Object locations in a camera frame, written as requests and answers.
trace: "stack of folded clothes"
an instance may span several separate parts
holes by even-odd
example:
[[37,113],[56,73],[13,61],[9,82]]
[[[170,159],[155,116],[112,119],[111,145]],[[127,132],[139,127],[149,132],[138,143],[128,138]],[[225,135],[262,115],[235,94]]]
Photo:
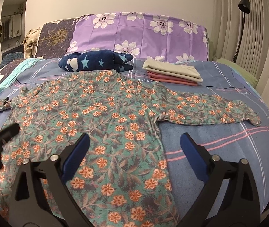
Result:
[[168,62],[159,62],[156,60],[146,60],[143,69],[151,80],[186,84],[197,86],[198,82],[203,82],[198,71],[194,66],[174,65]]

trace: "folded beige cloth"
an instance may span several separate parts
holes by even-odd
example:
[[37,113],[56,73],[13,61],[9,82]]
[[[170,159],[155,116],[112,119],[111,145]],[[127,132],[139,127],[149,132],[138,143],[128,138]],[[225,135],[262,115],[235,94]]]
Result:
[[160,74],[188,79],[194,82],[203,82],[203,79],[194,66],[175,65],[169,62],[146,60],[143,64],[143,69]]
[[25,59],[35,57],[39,35],[40,35],[40,28],[31,29],[26,34],[23,40]]

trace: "black lamp head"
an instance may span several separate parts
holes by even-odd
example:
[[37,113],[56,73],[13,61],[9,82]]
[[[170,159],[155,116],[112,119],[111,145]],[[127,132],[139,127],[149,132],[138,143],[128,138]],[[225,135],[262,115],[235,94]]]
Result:
[[238,4],[239,9],[244,13],[250,13],[250,2],[249,0],[241,0]]

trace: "blue gripper pad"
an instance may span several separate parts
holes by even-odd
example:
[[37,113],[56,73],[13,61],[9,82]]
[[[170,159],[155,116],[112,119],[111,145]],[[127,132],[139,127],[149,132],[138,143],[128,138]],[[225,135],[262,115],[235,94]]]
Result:
[[79,165],[85,157],[90,146],[90,138],[86,133],[82,134],[75,144],[75,148],[70,153],[62,166],[62,183],[72,180]]
[[186,155],[196,177],[206,183],[208,181],[208,166],[195,146],[198,146],[187,133],[184,133],[180,138],[181,148]]

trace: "floor lamp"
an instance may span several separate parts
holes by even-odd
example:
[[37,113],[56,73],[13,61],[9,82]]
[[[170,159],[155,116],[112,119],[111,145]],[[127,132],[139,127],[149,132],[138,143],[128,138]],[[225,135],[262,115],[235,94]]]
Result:
[[243,12],[243,16],[242,16],[242,29],[241,29],[241,36],[239,38],[239,45],[237,46],[235,56],[233,57],[233,60],[232,60],[232,62],[234,62],[234,63],[236,62],[237,55],[239,54],[239,48],[240,48],[241,42],[242,42],[244,25],[245,25],[245,14],[250,13],[250,1],[249,0],[241,0],[238,4],[238,7]]

